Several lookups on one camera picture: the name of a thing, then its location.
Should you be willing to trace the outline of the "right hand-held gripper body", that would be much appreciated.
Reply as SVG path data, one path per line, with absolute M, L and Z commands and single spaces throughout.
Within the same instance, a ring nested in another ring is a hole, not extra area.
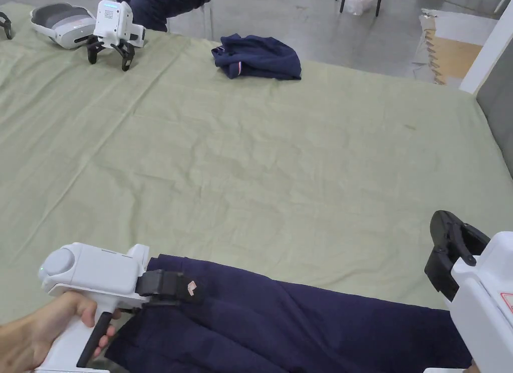
M 480 372 L 512 372 L 512 232 L 455 262 L 434 248 L 424 271 Z

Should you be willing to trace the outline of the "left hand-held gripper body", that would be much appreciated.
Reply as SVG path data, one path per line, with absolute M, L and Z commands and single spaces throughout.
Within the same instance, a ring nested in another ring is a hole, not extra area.
M 146 271 L 149 248 L 136 244 L 122 254 L 83 243 L 52 251 L 39 269 L 50 296 L 76 291 L 93 300 L 94 325 L 71 320 L 53 343 L 39 372 L 90 372 L 87 364 L 109 328 L 116 309 L 140 308 L 162 293 L 164 273 Z

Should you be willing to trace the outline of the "person's left hand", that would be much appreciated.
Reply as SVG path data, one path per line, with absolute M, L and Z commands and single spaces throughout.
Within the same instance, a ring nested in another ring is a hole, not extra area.
M 68 291 L 35 312 L 1 325 L 1 372 L 36 369 L 73 318 L 91 328 L 96 312 L 94 300 Z

